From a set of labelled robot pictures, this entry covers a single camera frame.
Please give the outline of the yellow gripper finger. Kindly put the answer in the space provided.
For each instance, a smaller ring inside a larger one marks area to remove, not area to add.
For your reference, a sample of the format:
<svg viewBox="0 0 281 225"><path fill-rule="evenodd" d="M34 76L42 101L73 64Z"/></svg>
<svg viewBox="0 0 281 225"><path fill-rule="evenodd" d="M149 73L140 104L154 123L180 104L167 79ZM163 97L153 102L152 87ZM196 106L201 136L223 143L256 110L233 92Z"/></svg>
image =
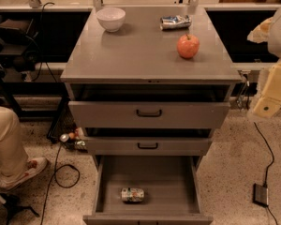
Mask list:
<svg viewBox="0 0 281 225"><path fill-rule="evenodd" d="M273 18L270 17L256 26L247 36L247 40L254 43L267 42L272 19Z"/></svg>
<svg viewBox="0 0 281 225"><path fill-rule="evenodd" d="M259 73L258 92L253 98L252 113L271 118L281 109L281 59Z"/></svg>

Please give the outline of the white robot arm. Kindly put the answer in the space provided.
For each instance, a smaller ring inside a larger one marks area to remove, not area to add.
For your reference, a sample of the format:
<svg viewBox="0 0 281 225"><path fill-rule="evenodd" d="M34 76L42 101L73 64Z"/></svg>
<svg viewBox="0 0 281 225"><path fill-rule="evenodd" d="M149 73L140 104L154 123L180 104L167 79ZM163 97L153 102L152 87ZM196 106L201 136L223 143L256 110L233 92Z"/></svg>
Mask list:
<svg viewBox="0 0 281 225"><path fill-rule="evenodd" d="M268 52L278 61L259 72L257 93L253 96L248 116L254 120L269 119L281 109L281 7L249 33L251 42L266 42Z"/></svg>

